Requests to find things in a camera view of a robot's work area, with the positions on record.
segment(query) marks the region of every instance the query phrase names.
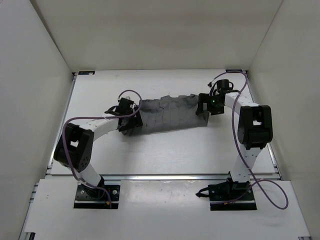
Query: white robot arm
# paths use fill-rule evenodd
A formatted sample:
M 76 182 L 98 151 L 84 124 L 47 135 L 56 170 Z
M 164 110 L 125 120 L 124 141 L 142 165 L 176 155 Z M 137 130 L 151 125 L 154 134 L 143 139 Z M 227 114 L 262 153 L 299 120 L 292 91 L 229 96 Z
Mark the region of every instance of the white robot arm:
M 101 136 L 111 131 L 118 130 L 125 133 L 133 128 L 143 125 L 140 112 L 136 112 L 138 107 L 134 107 L 134 102 L 129 98 L 121 98 L 118 106 L 107 110 L 102 119 L 91 120 L 85 124 L 75 125 L 68 123 L 65 129 L 66 147 L 71 159 L 72 167 L 77 179 L 84 186 L 85 192 L 93 199 L 103 195 L 101 188 L 105 187 L 104 178 L 100 176 L 90 164 L 93 143 Z M 131 117 L 112 118 L 114 116 L 128 116 L 136 112 Z M 53 155 L 54 159 L 63 166 L 71 168 L 66 157 L 63 140 L 60 138 Z
M 251 186 L 249 169 L 252 169 L 259 153 L 273 138 L 271 109 L 267 105 L 259 105 L 242 95 L 239 96 L 239 91 L 233 90 L 234 85 L 228 79 L 218 80 L 215 84 L 216 89 L 213 89 L 213 86 L 209 94 L 199 94 L 196 114 L 204 111 L 209 111 L 211 115 L 223 114 L 224 106 L 227 106 L 239 115 L 237 138 L 246 165 L 238 155 L 226 182 L 209 185 L 196 195 L 209 197 L 211 210 L 257 209 L 252 191 L 247 193 Z M 209 190 L 209 195 L 202 193 L 206 190 Z M 241 201 L 234 204 L 215 204 L 228 203 L 242 194 L 244 196 Z

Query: white table surface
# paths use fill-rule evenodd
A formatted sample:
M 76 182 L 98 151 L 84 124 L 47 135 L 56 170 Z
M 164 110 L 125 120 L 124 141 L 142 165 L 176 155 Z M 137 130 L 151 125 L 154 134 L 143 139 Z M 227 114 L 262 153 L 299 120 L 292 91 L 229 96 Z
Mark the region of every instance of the white table surface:
M 119 209 L 73 209 L 74 179 L 41 180 L 26 220 L 34 240 L 298 240 L 310 236 L 289 181 L 289 207 L 273 207 L 253 187 L 254 211 L 210 211 L 195 193 L 212 181 L 122 181 Z M 262 183 L 276 204 L 282 192 Z
M 127 89 L 136 90 L 143 99 L 208 93 L 207 84 L 223 72 L 224 69 L 112 70 L 78 75 L 66 119 L 100 116 L 117 105 L 119 93 Z M 240 73 L 228 73 L 222 78 L 232 81 L 235 89 L 240 89 L 245 82 Z M 138 102 L 134 93 L 128 95 Z M 243 95 L 251 99 L 248 88 Z M 232 137 L 231 109 L 225 107 L 224 111 L 224 114 L 210 116 L 207 127 L 131 137 L 110 132 L 94 142 L 91 164 L 102 175 L 227 174 L 236 160 L 237 150 Z M 258 156 L 253 171 L 275 172 L 267 148 Z M 51 174 L 71 172 L 54 161 Z

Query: white panel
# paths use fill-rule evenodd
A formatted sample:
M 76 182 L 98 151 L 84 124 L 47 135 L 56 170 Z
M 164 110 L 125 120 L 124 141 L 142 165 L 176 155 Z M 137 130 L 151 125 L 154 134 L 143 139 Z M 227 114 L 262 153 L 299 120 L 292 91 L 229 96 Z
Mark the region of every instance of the white panel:
M 100 116 L 117 105 L 118 95 L 126 90 L 138 91 L 143 99 L 162 96 L 208 93 L 207 84 L 224 70 L 119 70 L 96 71 L 95 75 L 78 75 L 66 119 Z M 240 73 L 223 76 L 241 89 L 245 78 Z M 249 89 L 244 93 L 251 99 Z M 138 97 L 130 93 L 136 103 Z M 123 136 L 110 132 L 94 142 L 91 163 L 99 174 L 227 174 L 237 158 L 232 136 L 231 109 L 211 116 L 208 127 Z M 235 118 L 238 126 L 238 115 Z M 274 173 L 268 149 L 256 160 L 253 171 Z M 51 174 L 71 174 L 54 162 Z
M 290 182 L 278 210 L 253 187 L 256 211 L 210 211 L 207 181 L 122 181 L 119 209 L 73 209 L 76 181 L 42 180 L 25 231 L 34 240 L 298 240 L 309 236 Z M 282 192 L 262 183 L 276 204 Z
M 71 71 L 30 2 L 0 0 L 0 239 L 19 238 L 71 83 Z
M 250 68 L 271 106 L 280 171 L 292 180 L 312 239 L 320 239 L 320 1 L 285 0 Z
M 33 0 L 78 70 L 248 69 L 281 0 Z

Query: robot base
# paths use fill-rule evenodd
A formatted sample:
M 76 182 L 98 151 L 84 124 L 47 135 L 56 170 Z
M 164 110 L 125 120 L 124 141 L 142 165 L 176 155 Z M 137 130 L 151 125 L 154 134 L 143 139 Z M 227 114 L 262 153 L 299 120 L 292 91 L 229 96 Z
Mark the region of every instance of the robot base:
M 105 185 L 111 198 L 111 208 L 106 195 L 96 199 L 86 193 L 85 186 L 79 184 L 74 198 L 73 208 L 75 209 L 118 209 L 120 197 L 120 185 Z
M 230 190 L 230 182 L 222 182 L 208 186 L 211 211 L 243 211 L 257 210 L 253 190 L 249 190 L 242 198 L 233 203 L 214 204 L 238 198 L 247 190 Z

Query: crumpled fabric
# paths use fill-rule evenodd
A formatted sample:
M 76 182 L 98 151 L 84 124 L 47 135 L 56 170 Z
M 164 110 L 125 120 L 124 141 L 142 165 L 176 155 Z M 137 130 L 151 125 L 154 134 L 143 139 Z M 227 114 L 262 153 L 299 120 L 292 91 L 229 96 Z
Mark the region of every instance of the crumpled fabric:
M 160 99 L 142 100 L 140 114 L 142 127 L 133 129 L 130 135 L 161 133 L 208 125 L 209 112 L 196 115 L 198 95 L 179 97 L 163 96 Z

